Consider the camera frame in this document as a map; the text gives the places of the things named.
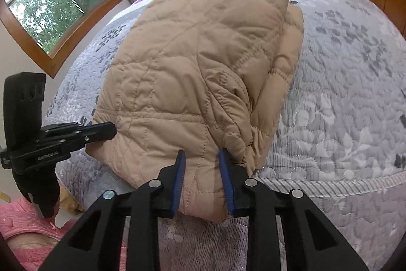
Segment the metal screw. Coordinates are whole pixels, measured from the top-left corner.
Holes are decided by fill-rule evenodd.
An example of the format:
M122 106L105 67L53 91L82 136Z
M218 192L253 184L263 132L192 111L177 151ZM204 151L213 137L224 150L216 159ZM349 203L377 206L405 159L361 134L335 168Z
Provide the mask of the metal screw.
M297 199L300 199L301 197L303 197L303 195L304 195L303 191L297 188L292 191L292 196Z
M157 188L161 186L161 181L159 179L153 179L149 182L149 187Z
M106 200L110 200L115 195L116 195L116 193L114 191L109 190L109 191L106 191L106 192L103 193L103 198L106 199Z
M249 187L254 187L258 182L254 178L249 178L245 180L245 185Z

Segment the bedspread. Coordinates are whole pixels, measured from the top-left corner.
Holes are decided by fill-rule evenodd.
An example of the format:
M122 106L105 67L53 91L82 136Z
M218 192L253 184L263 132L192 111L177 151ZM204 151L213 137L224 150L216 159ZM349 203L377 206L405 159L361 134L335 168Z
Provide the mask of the bedspread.
M148 1L112 21L77 58L47 123L91 121L110 62ZM303 49L257 178L282 192L303 189L379 270L406 231L406 41L369 0L291 2L304 14ZM56 171L85 208L107 188L131 189L83 151ZM245 218L160 220L162 270L244 270L247 226ZM282 237L280 247L284 256Z

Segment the floor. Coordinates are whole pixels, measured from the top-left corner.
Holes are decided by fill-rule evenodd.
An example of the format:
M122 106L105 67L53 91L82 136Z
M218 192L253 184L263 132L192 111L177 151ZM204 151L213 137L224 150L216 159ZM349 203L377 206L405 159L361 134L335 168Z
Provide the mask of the floor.
M7 194L11 201L15 201L21 197L21 193L17 188L17 185L11 174L11 170L5 170L0 167L0 192ZM7 203L4 200L0 199L0 205ZM57 227L61 228L68 220L72 218L78 218L79 215L70 214L65 210L60 210L55 219L55 224Z

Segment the wooden window frame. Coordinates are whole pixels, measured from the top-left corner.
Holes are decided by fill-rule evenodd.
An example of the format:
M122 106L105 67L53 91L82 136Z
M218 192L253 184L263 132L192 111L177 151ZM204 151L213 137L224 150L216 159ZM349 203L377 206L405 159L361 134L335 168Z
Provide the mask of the wooden window frame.
M0 21L22 50L51 78L86 34L123 0L102 0L80 17L47 54L24 29L5 0L0 0Z

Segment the brown jacket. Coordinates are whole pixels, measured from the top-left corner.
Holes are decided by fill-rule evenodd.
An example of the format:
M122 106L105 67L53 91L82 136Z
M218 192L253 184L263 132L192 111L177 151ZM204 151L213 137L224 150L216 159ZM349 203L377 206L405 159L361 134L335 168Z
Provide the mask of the brown jacket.
M88 145L134 187L186 152L180 211L227 216L216 159L263 166L303 41L289 0L154 0L121 45L94 122L113 140Z

